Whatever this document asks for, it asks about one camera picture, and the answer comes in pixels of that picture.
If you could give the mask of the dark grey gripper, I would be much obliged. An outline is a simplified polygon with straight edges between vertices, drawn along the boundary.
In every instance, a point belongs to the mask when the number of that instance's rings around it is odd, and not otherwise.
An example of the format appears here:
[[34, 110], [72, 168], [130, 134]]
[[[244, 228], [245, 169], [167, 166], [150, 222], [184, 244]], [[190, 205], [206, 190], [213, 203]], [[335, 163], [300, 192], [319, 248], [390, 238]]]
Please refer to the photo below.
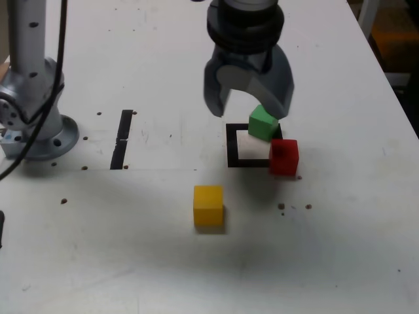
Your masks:
[[231, 90], [253, 96], [274, 118], [285, 118], [294, 81], [283, 50], [272, 48], [258, 54], [236, 54], [216, 46], [204, 69], [204, 100], [212, 115], [224, 115]]

